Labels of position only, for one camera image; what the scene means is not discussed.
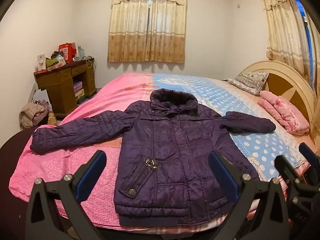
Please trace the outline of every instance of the wooden desk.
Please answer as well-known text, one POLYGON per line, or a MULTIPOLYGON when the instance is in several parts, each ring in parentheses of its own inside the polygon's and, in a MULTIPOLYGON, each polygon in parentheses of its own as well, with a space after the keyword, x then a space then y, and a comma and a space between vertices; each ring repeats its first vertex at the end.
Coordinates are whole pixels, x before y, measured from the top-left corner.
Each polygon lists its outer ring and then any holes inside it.
POLYGON ((78 107, 72 78, 83 82, 86 97, 91 97, 97 92, 93 59, 90 62, 72 62, 49 72, 35 74, 35 78, 39 89, 47 90, 53 112, 59 118, 66 117, 78 107))

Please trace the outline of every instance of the wooden headboard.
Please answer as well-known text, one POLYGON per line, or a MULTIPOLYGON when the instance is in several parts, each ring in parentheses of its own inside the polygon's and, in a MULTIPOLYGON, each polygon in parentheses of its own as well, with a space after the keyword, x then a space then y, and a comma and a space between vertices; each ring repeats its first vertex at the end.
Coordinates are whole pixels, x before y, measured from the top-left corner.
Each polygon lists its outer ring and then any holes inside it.
POLYGON ((300 110, 309 123, 312 121, 315 93, 295 69, 279 61, 261 61, 247 67, 243 72, 270 73, 264 90, 286 98, 300 110))

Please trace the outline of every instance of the bedspread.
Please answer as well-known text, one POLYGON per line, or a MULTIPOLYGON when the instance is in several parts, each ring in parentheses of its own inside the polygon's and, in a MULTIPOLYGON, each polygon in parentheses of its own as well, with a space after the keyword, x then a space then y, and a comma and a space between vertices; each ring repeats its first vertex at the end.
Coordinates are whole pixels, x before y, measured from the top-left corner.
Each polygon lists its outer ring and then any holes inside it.
MULTIPOLYGON (((269 181, 278 176, 274 168, 274 159, 278 155, 284 155, 299 174, 308 168, 308 163, 298 151, 299 145, 295 138, 288 134, 262 107, 238 88, 226 82, 208 78, 167 74, 124 74, 107 84, 94 98, 79 106, 61 124, 78 118, 94 116, 106 110, 124 111, 132 102, 149 100, 151 92, 158 88, 191 93, 196 96, 199 103, 214 109, 221 115, 225 115, 227 111, 238 111, 271 119, 276 124, 276 131, 273 134, 231 134, 237 147, 258 171, 261 180, 269 181)), ((107 166, 88 200, 81 203, 84 211, 96 226, 135 230, 148 234, 178 234, 199 232, 216 227, 225 218, 222 216, 210 223, 194 227, 121 227, 113 203, 121 137, 99 145, 58 150, 44 156, 35 155, 30 150, 30 144, 31 139, 18 161, 9 184, 12 194, 24 201, 28 201, 36 178, 41 177, 46 182, 60 180, 66 173, 75 173, 80 165, 86 163, 95 151, 100 149, 107 155, 107 166)), ((57 205, 60 214, 66 216, 60 201, 57 202, 57 205)), ((256 202, 253 203, 252 210, 256 206, 256 202)))

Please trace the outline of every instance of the jacket's left sleeve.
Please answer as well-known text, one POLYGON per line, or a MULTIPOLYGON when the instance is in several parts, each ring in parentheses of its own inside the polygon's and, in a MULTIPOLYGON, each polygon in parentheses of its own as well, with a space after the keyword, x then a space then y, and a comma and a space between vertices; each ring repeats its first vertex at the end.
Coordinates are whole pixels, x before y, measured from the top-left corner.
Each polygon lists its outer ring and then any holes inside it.
POLYGON ((276 125, 269 119, 239 112, 227 112, 222 118, 221 125, 231 133, 268 133, 273 132, 276 129, 276 125))
POLYGON ((40 128, 32 134, 30 149, 38 154, 111 140, 129 131, 140 115, 141 101, 123 111, 105 111, 55 128, 40 128))

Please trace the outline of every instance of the zipper pull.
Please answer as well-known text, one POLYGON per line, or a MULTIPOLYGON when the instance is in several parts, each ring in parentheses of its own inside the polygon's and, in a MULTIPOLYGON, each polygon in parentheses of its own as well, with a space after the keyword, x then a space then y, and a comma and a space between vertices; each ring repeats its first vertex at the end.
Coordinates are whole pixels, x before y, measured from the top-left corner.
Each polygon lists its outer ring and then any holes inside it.
POLYGON ((156 170, 157 169, 157 165, 158 165, 158 162, 154 159, 149 159, 147 158, 146 159, 146 165, 147 167, 150 167, 152 168, 153 170, 156 170))

